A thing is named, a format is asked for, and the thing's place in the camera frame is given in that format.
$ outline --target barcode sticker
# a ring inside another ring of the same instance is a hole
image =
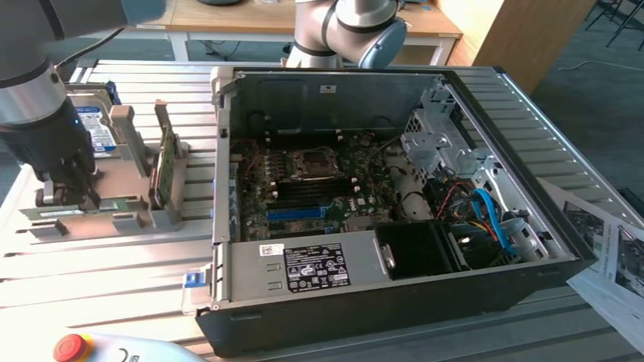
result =
[[[260,245],[260,256],[272,256],[284,254],[284,244]]]

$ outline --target motherboard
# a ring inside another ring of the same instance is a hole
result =
[[[396,219],[385,143],[375,133],[232,142],[239,241],[357,232]]]

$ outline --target warning label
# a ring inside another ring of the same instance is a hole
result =
[[[284,249],[284,263],[293,293],[351,285],[341,244]]]

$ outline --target sticker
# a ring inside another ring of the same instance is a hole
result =
[[[260,245],[260,256],[272,256],[284,254],[284,244]]]
[[[337,86],[335,86],[335,85],[321,85],[320,86],[320,93],[321,94],[332,94],[332,93],[335,93],[336,89],[337,89]]]
[[[341,244],[284,249],[284,264],[293,293],[351,285]]]
[[[45,213],[40,213],[40,217],[52,217],[52,216],[69,216],[69,215],[83,215],[81,210],[63,210],[63,211],[49,211]]]
[[[111,152],[117,148],[117,143],[113,140],[108,126],[100,123],[103,112],[99,107],[76,107],[76,112],[79,113],[84,128],[92,136],[93,152],[100,157],[100,154]]]

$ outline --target metal workbench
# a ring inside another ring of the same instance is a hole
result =
[[[211,262],[216,118],[209,72],[231,63],[100,61],[72,81],[115,81],[145,141],[161,135],[153,101],[168,102],[175,132],[191,144],[184,228],[171,234],[29,244],[0,241],[0,324],[25,319],[177,342],[209,360],[211,346],[180,312],[183,273]],[[536,176],[644,225],[552,123],[492,68],[455,68]],[[23,170],[0,209],[0,228]],[[240,360],[644,360],[569,287],[544,290],[509,311],[292,348]]]

